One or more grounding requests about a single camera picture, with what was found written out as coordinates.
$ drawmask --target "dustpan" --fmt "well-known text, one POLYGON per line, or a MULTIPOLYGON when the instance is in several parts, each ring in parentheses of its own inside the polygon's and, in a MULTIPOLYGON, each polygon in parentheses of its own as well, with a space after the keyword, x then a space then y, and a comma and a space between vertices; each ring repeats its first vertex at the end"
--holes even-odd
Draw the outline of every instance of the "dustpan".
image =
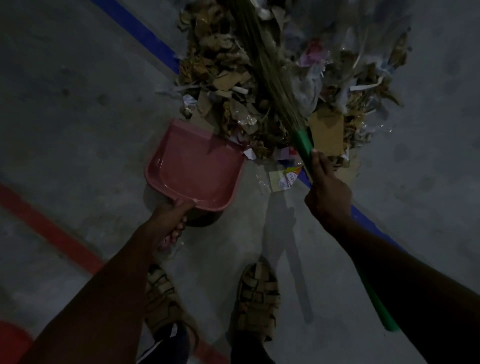
POLYGON ((244 161, 241 146, 174 120, 145 169, 145 179, 172 200, 197 199, 201 210, 223 211, 233 201, 244 161))

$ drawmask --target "green broom handle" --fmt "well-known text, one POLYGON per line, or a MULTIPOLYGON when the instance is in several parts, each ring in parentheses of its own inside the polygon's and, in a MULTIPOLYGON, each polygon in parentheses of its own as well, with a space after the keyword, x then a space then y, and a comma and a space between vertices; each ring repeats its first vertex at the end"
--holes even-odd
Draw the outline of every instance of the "green broom handle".
MULTIPOLYGON (((295 132, 292 136, 292 141, 295 147, 297 148, 297 151, 300 154, 300 157, 303 160, 305 168, 311 174, 312 173, 311 153, 312 153, 313 146, 310 141, 310 138, 308 137, 307 131, 301 130, 301 131, 295 132)), ((380 298, 378 298, 377 294, 373 290, 373 287, 368 282, 365 274, 363 274, 363 272, 358 268, 356 264, 355 264, 355 268, 357 269, 357 272, 360 276, 363 286, 365 287, 365 290, 367 291, 367 294, 370 297, 370 301, 372 302, 373 307, 377 311, 377 315, 380 318, 380 321, 382 322, 384 328, 388 331, 399 330, 397 323, 395 322, 393 317, 390 315, 390 313, 388 312, 387 308, 384 306, 382 301, 380 301, 380 298)))

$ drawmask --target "sandal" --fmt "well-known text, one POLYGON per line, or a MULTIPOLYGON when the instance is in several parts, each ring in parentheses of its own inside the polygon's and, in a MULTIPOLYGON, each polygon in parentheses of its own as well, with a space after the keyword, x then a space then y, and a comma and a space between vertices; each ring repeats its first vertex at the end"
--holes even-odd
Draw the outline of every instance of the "sandal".
POLYGON ((247 266, 237 293, 237 331, 248 331, 262 342, 271 341, 280 307, 278 282, 272 268, 265 263, 247 266))
POLYGON ((166 325, 183 321, 195 336, 195 351, 199 343, 195 320, 186 313, 169 276, 157 264, 148 269, 146 295, 145 323, 152 334, 166 325))

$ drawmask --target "pant leg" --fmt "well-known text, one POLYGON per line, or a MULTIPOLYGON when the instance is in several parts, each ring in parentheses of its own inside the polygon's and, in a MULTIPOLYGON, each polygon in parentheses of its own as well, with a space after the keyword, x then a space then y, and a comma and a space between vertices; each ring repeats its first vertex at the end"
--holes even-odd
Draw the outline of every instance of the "pant leg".
POLYGON ((247 331, 235 334, 230 359, 231 364, 275 364, 260 340, 247 331))
POLYGON ((186 364, 190 341, 181 321, 160 328, 154 335, 155 345, 143 353, 137 364, 186 364))

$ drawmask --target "red line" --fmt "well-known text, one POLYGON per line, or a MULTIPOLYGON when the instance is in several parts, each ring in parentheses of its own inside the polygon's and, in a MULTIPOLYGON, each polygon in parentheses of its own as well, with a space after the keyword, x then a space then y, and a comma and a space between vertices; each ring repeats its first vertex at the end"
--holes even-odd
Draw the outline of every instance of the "red line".
MULTIPOLYGON (((34 209, 18 194, 0 183, 0 206, 27 224, 33 231, 41 235, 50 244, 64 253, 70 260, 91 274, 98 272, 103 261, 83 244, 64 232, 60 227, 34 209)), ((205 364, 228 364, 230 360, 220 354, 214 347, 200 339, 195 356, 205 364)))

